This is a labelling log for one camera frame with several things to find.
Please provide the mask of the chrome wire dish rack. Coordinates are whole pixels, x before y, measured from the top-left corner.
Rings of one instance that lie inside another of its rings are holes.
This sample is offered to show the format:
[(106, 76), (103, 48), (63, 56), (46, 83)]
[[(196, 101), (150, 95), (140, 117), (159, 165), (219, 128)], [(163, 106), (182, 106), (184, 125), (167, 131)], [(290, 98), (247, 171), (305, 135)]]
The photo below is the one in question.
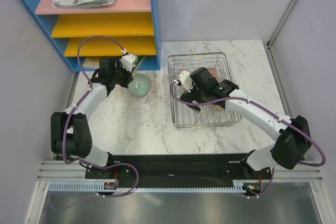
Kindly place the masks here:
[[(190, 91), (182, 84), (173, 87), (174, 94), (189, 103), (206, 103), (226, 97), (232, 91), (233, 78), (226, 55), (223, 52), (170, 55), (167, 58), (169, 80), (191, 74)], [(225, 109), (225, 102), (204, 106), (188, 106), (171, 98), (172, 120), (177, 129), (210, 126), (231, 126), (242, 117)]]

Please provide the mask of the brown lattice pattern bowl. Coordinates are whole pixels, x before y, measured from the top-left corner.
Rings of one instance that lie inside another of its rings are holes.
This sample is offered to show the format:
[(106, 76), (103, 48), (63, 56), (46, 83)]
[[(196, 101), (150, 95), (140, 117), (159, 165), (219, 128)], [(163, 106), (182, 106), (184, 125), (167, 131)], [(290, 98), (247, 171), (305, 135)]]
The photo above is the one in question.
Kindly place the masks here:
[(217, 111), (217, 112), (224, 111), (225, 110), (225, 103), (224, 102), (220, 102), (220, 103), (211, 104), (210, 108), (213, 111)]

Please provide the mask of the celadon green bowl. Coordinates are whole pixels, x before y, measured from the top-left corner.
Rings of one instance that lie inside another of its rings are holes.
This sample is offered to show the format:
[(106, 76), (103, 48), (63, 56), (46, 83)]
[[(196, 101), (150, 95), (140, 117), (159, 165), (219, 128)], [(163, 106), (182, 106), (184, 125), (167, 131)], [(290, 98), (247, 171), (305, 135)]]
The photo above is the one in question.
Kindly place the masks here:
[(151, 90), (150, 79), (144, 74), (134, 74), (133, 80), (128, 85), (128, 92), (137, 98), (146, 96)]

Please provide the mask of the black white floral bowl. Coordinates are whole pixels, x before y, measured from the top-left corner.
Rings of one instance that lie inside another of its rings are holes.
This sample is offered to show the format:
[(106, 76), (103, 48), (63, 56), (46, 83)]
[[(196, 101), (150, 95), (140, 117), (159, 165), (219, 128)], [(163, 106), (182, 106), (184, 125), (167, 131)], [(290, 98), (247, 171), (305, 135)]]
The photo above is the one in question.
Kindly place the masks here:
[(216, 68), (208, 68), (207, 70), (210, 72), (211, 76), (214, 77), (217, 80), (217, 82), (220, 82), (220, 79), (219, 79), (219, 76), (217, 74), (217, 69)]

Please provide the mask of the red diamond pattern bowl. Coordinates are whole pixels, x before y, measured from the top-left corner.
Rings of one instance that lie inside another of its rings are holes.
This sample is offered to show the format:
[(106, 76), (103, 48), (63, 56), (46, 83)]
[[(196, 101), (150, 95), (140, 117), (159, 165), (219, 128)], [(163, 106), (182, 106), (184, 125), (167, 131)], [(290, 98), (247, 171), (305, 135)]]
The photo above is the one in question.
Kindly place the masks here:
[(184, 76), (188, 76), (188, 74), (189, 74), (188, 71), (183, 70), (183, 69), (180, 69), (180, 70), (178, 70), (178, 71), (176, 72), (176, 78), (177, 78), (177, 79), (180, 79), (180, 78), (182, 78), (182, 77), (184, 77)]

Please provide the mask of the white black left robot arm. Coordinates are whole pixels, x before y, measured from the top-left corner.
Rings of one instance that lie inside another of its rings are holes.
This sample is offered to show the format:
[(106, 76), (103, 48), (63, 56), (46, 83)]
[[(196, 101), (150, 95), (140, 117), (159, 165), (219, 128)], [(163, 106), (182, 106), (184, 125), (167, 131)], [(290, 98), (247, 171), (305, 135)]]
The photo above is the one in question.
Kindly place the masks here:
[(137, 61), (134, 54), (101, 58), (82, 98), (63, 112), (52, 114), (51, 150), (62, 156), (66, 164), (81, 160), (97, 166), (97, 173), (103, 178), (114, 175), (115, 165), (109, 162), (110, 154), (93, 144), (88, 120), (116, 86), (128, 87)]

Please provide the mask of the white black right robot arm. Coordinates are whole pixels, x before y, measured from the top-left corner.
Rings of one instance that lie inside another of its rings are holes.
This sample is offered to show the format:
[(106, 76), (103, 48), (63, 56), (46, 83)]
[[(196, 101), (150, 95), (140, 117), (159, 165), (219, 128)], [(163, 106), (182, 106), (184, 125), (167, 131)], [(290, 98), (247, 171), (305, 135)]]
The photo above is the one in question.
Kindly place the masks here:
[(309, 150), (311, 144), (302, 136), (309, 135), (305, 118), (291, 118), (262, 106), (230, 80), (218, 81), (207, 68), (201, 67), (192, 73), (182, 71), (177, 78), (178, 85), (184, 88), (180, 100), (191, 109), (199, 112), (199, 104), (216, 106), (236, 113), (262, 129), (272, 140), (273, 145), (250, 151), (242, 160), (241, 174), (254, 178), (260, 170), (269, 166), (294, 167)]

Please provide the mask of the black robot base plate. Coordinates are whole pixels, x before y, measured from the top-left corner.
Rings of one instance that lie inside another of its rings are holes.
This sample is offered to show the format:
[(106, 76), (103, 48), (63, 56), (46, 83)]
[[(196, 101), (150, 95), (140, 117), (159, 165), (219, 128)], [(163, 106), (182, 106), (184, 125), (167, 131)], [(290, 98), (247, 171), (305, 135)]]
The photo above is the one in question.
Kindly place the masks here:
[(88, 168), (86, 179), (117, 179), (123, 186), (231, 186), (234, 180), (271, 178), (270, 168), (258, 172), (241, 164), (245, 154), (111, 155), (110, 169)]

